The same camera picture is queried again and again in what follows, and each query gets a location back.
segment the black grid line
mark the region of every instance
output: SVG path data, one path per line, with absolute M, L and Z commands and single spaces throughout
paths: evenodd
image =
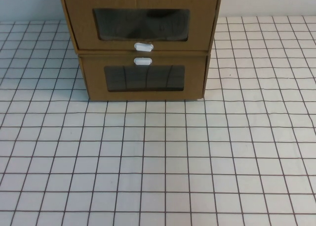
M 249 219 L 252 219 L 254 222 L 265 220 L 266 225 L 273 226 L 276 219 L 282 222 L 281 217 L 291 217 L 288 219 L 292 224 L 301 225 L 304 216 L 315 215 L 316 17 L 220 18 L 210 54 L 205 98 L 192 102 L 157 103 L 88 101 L 65 21 L 0 22 L 0 25 L 5 29 L 1 31 L 0 26 L 0 213 L 11 219 L 9 224 L 15 224 L 15 219 L 28 213 L 35 217 L 35 225 L 41 225 L 43 217 L 56 221 L 53 215 L 57 213 L 61 222 L 56 221 L 56 225 L 68 225 L 68 220 L 75 222 L 76 216 L 84 216 L 82 223 L 87 226 L 96 222 L 101 224 L 103 221 L 98 217 L 106 214 L 111 216 L 109 222 L 113 226 L 148 226 L 146 217 L 149 214 L 153 219 L 157 217 L 157 225 L 165 226 L 173 221 L 183 224 L 184 219 L 190 226 L 210 223 L 223 226 L 224 218 L 237 220 L 238 225 L 249 225 Z M 37 96 L 38 92 L 47 93 L 47 97 Z M 128 123 L 127 115 L 136 116 L 137 113 L 142 119 Z M 33 123 L 27 119 L 31 116 Z M 157 123 L 153 125 L 152 120 L 147 123 L 148 116 L 154 116 Z M 31 128 L 39 131 L 37 136 L 20 135 Z M 42 138 L 42 130 L 47 128 L 59 130 L 58 136 Z M 70 128 L 77 128 L 79 136 L 62 138 L 63 130 Z M 101 137 L 84 136 L 88 128 L 97 128 Z M 129 131 L 137 128 L 144 131 L 143 136 L 138 140 L 127 140 Z M 147 140 L 147 135 L 151 134 L 148 128 L 158 128 L 160 137 Z M 170 136 L 171 129 L 179 130 L 177 136 Z M 114 130 L 123 133 L 118 135 L 119 138 L 104 138 L 108 131 Z M 201 136 L 192 138 L 193 130 Z M 246 135 L 236 138 L 236 133 L 241 130 Z M 253 130 L 261 130 L 262 137 Z M 164 151 L 150 152 L 146 144 L 163 146 Z M 133 146 L 134 152 L 130 152 L 127 145 Z M 76 163 L 92 158 L 95 169 L 93 166 L 88 171 L 77 171 Z M 164 166 L 156 166 L 159 171 L 149 173 L 145 165 L 148 158 L 164 160 Z M 202 163 L 209 162 L 210 173 L 192 170 L 196 167 L 190 165 L 193 158 L 195 165 L 201 163 L 203 166 Z M 134 159 L 138 160 L 138 167 L 126 172 L 126 163 Z M 177 166 L 181 168 L 180 172 L 173 172 L 168 165 L 171 159 L 186 164 Z M 35 171 L 31 170 L 32 163 L 39 160 L 47 160 L 47 170 L 41 171 L 39 166 Z M 63 167 L 57 160 L 74 161 L 74 165 L 65 172 L 55 172 L 53 167 L 56 165 Z M 101 161 L 113 161 L 118 168 L 98 171 Z M 280 170 L 267 171 L 271 167 L 261 166 L 267 162 L 274 163 Z M 219 169 L 218 163 L 229 164 Z M 240 164 L 245 167 L 246 163 L 251 163 L 248 168 L 258 171 L 240 171 Z M 284 163 L 299 163 L 300 166 Z M 145 188 L 145 176 L 149 175 L 159 188 Z M 53 176 L 58 179 L 67 177 L 69 183 L 65 188 L 50 188 Z M 117 182 L 113 188 L 100 189 L 97 188 L 99 176 L 117 177 Z M 185 181 L 188 187 L 173 186 L 171 189 L 168 179 L 172 176 L 188 177 Z M 76 188 L 76 180 L 86 177 L 89 187 Z M 120 188 L 120 178 L 122 184 L 123 177 L 137 180 L 140 185 Z M 164 183 L 158 182 L 161 177 Z M 41 187 L 30 183 L 29 178 L 41 179 Z M 209 188 L 196 188 L 196 179 L 208 182 Z M 227 182 L 221 183 L 218 179 L 227 179 Z M 254 189 L 245 188 L 245 179 L 256 181 Z M 269 186 L 272 179 L 276 180 L 273 187 Z M 232 186 L 221 189 L 218 184 Z M 30 194 L 41 198 L 39 209 L 26 207 L 23 197 Z M 61 208 L 43 207 L 47 203 L 45 197 L 52 194 L 65 200 Z M 114 202 L 109 202 L 113 208 L 95 207 L 95 194 L 113 196 Z M 120 208 L 121 194 L 138 195 L 137 208 L 131 208 L 131 211 Z M 164 194 L 164 206 L 161 200 L 160 209 L 146 208 L 147 194 Z M 169 197 L 176 194 L 183 196 L 179 199 L 189 204 L 188 210 L 182 211 L 178 207 L 171 210 Z M 197 209 L 195 197 L 198 194 L 212 195 L 215 208 L 211 211 Z M 91 195 L 83 210 L 67 206 L 73 205 L 75 195 Z M 16 201 L 13 198 L 3 200 L 3 197 L 11 196 L 16 197 Z M 223 207 L 221 196 L 234 199 L 229 202 L 234 206 Z M 244 202 L 257 198 L 262 202 Z M 271 204 L 279 202 L 273 199 L 282 199 L 281 204 L 286 204 L 287 210 L 275 209 Z

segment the brown cardboard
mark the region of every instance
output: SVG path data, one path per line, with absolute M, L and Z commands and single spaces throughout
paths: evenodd
M 119 101 L 119 100 L 184 100 L 199 99 L 203 94 L 203 78 L 205 75 L 205 56 L 187 57 L 169 56 L 163 57 L 147 55 L 153 60 L 155 66 L 185 66 L 185 78 L 183 91 L 137 91 L 137 92 L 109 92 L 104 72 L 105 66 L 130 66 L 134 65 L 133 55 L 81 55 L 80 64 L 84 70 L 84 77 L 88 93 L 92 101 Z
M 210 51 L 214 40 L 218 12 L 221 0 L 61 0 L 67 24 L 71 34 L 76 53 L 79 55 L 79 63 L 84 82 L 92 101 L 118 101 L 118 100 L 192 100 L 204 96 Z M 102 20 L 108 23 L 108 18 L 102 18 L 103 10 L 119 9 L 120 13 L 126 13 L 127 9 L 180 9 L 190 11 L 189 26 L 184 27 L 185 33 L 180 33 L 177 39 L 168 41 L 154 39 L 130 40 L 119 37 L 111 37 L 104 34 Z M 133 22 L 126 25 L 127 29 L 133 27 Z M 139 52 L 134 48 L 136 42 L 151 43 L 154 46 L 152 52 Z M 153 60 L 151 68 L 139 67 L 131 69 L 134 58 L 143 57 Z M 172 75 L 168 80 L 175 87 L 169 87 L 168 91 L 154 88 L 143 91 L 141 84 L 148 86 L 160 84 L 161 80 L 155 80 L 152 75 L 155 66 L 162 66 L 161 70 L 154 69 L 158 76 L 168 69 Z
M 65 2 L 78 50 L 135 50 L 136 42 L 148 42 L 154 45 L 154 51 L 207 51 L 217 5 L 217 0 L 65 0 Z M 188 9 L 190 11 L 188 40 L 100 40 L 92 11 L 104 5 L 107 8 L 122 8 L 123 5 L 124 8 L 130 9 Z

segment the cardboard drawer box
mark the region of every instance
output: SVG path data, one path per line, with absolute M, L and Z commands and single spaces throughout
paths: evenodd
M 203 97 L 207 56 L 81 55 L 92 101 L 184 100 Z
M 62 0 L 76 52 L 208 51 L 220 0 Z

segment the white wall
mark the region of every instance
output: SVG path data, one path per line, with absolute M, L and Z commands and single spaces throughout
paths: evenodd
M 221 16 L 316 15 L 316 0 L 222 0 Z M 0 21 L 62 19 L 60 0 L 0 0 Z

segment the drawer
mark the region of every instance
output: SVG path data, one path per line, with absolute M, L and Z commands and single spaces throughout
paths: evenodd
M 206 56 L 79 57 L 92 101 L 202 98 L 206 59 Z
M 63 0 L 75 48 L 208 51 L 218 0 Z

